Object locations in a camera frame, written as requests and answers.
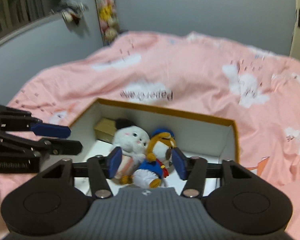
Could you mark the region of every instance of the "white plush toy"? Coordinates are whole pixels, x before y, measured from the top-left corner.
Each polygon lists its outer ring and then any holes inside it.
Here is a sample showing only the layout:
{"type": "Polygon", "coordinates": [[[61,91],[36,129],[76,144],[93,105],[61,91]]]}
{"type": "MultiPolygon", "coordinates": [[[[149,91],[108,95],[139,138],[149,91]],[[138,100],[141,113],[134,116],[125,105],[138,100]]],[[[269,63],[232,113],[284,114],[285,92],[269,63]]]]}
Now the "white plush toy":
{"type": "Polygon", "coordinates": [[[128,119],[116,120],[115,126],[117,131],[114,135],[111,150],[115,147],[122,149],[122,162],[115,179],[119,179],[120,183],[126,184],[127,182],[124,180],[131,176],[146,158],[145,154],[150,138],[146,131],[137,127],[134,122],[128,119]]]}

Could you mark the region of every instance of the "plush toy head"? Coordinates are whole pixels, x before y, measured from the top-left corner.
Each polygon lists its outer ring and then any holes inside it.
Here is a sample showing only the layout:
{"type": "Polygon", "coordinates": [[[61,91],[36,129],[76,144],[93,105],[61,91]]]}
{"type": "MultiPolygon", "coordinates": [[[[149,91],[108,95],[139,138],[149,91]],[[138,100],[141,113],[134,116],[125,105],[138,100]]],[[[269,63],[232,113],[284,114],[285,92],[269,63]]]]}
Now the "plush toy head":
{"type": "Polygon", "coordinates": [[[121,147],[122,154],[131,157],[134,154],[146,153],[150,140],[146,131],[127,119],[118,119],[116,128],[117,132],[112,142],[113,147],[121,147]]]}
{"type": "Polygon", "coordinates": [[[157,129],[152,133],[147,154],[153,153],[168,168],[171,160],[171,149],[174,147],[176,147],[176,141],[173,132],[168,129],[157,129]]]}

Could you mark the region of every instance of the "yellow plush toy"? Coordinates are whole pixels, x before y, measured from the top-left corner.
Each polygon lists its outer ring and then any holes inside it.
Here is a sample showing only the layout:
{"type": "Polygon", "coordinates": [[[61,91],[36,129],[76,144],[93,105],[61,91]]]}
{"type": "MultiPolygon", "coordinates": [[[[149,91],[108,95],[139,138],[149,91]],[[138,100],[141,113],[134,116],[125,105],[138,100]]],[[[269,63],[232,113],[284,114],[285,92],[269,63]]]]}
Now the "yellow plush toy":
{"type": "Polygon", "coordinates": [[[157,188],[162,179],[169,175],[171,150],[176,147],[174,134],[167,129],[158,129],[146,150],[146,159],[132,176],[125,178],[125,183],[134,183],[141,188],[157,188]]]}

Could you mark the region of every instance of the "plush toy ear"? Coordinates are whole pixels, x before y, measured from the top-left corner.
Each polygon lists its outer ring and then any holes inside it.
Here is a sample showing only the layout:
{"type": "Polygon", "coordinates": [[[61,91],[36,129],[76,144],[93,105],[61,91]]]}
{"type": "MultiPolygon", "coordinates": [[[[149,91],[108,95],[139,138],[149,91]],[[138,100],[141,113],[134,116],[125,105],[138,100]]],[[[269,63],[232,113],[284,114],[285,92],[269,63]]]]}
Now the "plush toy ear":
{"type": "Polygon", "coordinates": [[[129,119],[126,118],[119,118],[115,121],[115,127],[117,128],[117,130],[134,126],[134,125],[135,123],[133,121],[130,121],[129,119]]]}

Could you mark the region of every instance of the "pink bedsheet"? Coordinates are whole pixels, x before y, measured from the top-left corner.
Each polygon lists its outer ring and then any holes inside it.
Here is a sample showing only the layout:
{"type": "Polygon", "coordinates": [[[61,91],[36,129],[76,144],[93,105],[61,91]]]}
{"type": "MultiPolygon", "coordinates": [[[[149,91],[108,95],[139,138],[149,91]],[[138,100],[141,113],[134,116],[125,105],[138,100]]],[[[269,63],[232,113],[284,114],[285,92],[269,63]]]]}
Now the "pink bedsheet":
{"type": "MultiPolygon", "coordinates": [[[[290,197],[287,232],[300,239],[298,60],[197,33],[127,33],[87,59],[40,72],[9,105],[70,125],[98,97],[235,119],[240,163],[290,197]]],[[[0,203],[28,179],[0,175],[0,203]]],[[[0,238],[6,233],[0,216],[0,238]]]]}

